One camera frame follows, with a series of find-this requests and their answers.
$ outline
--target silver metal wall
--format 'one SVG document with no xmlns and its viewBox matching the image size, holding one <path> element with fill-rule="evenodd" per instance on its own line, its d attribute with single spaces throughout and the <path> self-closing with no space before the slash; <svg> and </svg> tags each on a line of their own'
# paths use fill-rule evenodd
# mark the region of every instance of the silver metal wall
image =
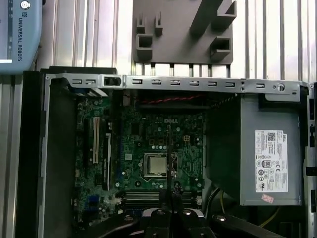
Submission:
<svg viewBox="0 0 317 238">
<path fill-rule="evenodd" d="M 38 68 L 116 67 L 119 74 L 315 81 L 315 0 L 237 0 L 234 61 L 213 65 L 131 64 L 132 0 L 51 0 L 44 7 Z"/>
</svg>

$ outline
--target black cable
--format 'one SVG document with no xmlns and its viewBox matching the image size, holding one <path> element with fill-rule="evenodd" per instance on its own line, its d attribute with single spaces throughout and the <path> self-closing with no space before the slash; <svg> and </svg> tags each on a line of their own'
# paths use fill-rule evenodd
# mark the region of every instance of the black cable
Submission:
<svg viewBox="0 0 317 238">
<path fill-rule="evenodd" d="M 209 213 L 209 209 L 210 209 L 210 206 L 214 200 L 214 198 L 218 195 L 218 193 L 220 192 L 220 188 L 216 188 L 212 193 L 211 195 L 209 196 L 208 200 L 207 200 L 207 205 L 206 205 L 206 210 L 205 210 L 205 218 L 207 219 L 207 215 Z"/>
</svg>

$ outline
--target motherboard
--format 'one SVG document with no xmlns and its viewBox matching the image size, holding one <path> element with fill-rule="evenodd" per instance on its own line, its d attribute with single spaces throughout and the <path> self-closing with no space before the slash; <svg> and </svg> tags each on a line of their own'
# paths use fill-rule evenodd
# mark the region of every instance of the motherboard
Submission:
<svg viewBox="0 0 317 238">
<path fill-rule="evenodd" d="M 204 186 L 204 114 L 141 112 L 135 104 L 115 109 L 121 110 L 119 119 L 113 119 L 109 98 L 78 100 L 75 227 L 82 230 L 118 213 L 159 205 L 159 191 L 167 188 L 167 133 L 172 188 L 182 189 L 188 205 L 193 200 L 201 205 L 195 199 Z"/>
<path fill-rule="evenodd" d="M 203 114 L 141 113 L 135 106 L 122 113 L 122 175 L 116 187 L 123 190 L 167 189 L 167 126 L 172 134 L 172 180 L 184 191 L 203 187 Z"/>
</svg>

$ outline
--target blue device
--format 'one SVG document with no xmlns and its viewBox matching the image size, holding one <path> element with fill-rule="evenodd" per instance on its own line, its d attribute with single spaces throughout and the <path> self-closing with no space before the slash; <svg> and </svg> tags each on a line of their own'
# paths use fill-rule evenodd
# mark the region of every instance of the blue device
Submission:
<svg viewBox="0 0 317 238">
<path fill-rule="evenodd" d="M 29 70 L 42 30 L 42 0 L 0 0 L 0 75 Z"/>
</svg>

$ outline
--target cpu socket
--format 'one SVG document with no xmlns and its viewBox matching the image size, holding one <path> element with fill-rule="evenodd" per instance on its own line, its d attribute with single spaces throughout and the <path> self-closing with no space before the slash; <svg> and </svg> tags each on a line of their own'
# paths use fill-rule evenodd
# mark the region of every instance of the cpu socket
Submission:
<svg viewBox="0 0 317 238">
<path fill-rule="evenodd" d="M 143 157 L 143 175 L 147 178 L 166 179 L 167 154 L 145 153 Z"/>
</svg>

